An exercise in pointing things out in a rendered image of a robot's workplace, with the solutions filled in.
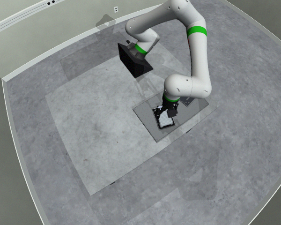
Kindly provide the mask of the dark grey rectangular frame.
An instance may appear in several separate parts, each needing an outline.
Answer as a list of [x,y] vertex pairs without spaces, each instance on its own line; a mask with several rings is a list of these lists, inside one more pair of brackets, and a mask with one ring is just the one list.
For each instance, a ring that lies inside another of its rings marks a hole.
[[194,99],[195,99],[195,98],[192,98],[192,97],[180,97],[179,100],[180,100],[185,106],[188,107]]

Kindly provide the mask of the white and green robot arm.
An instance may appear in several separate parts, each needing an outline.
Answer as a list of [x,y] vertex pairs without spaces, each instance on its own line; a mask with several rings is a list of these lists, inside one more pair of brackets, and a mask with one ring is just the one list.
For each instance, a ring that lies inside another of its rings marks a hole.
[[207,29],[204,17],[193,7],[189,0],[168,0],[157,8],[136,18],[125,25],[127,34],[137,39],[127,48],[139,61],[160,40],[151,27],[177,19],[185,27],[191,56],[191,76],[171,74],[164,81],[163,102],[175,106],[180,97],[197,99],[207,98],[212,90],[207,62]]

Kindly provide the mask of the clear plastic lid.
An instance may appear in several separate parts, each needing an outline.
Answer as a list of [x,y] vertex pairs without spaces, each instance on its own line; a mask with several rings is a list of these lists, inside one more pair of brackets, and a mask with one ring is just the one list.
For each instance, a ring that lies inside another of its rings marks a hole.
[[[167,110],[166,110],[166,111],[167,111]],[[167,112],[166,112],[166,111],[164,111],[164,112],[160,115],[159,121],[160,121],[160,123],[161,123],[161,126],[173,122],[173,121],[172,121],[172,118],[168,118],[168,115],[167,115]]]

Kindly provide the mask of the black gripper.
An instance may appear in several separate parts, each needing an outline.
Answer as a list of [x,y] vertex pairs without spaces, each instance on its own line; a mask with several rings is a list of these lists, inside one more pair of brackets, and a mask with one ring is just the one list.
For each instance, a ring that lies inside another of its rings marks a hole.
[[155,111],[155,115],[157,116],[157,118],[160,118],[160,115],[166,111],[167,109],[171,109],[174,108],[175,110],[177,110],[177,106],[179,105],[179,103],[177,103],[175,106],[168,106],[166,105],[164,102],[161,106],[157,106],[157,109]]

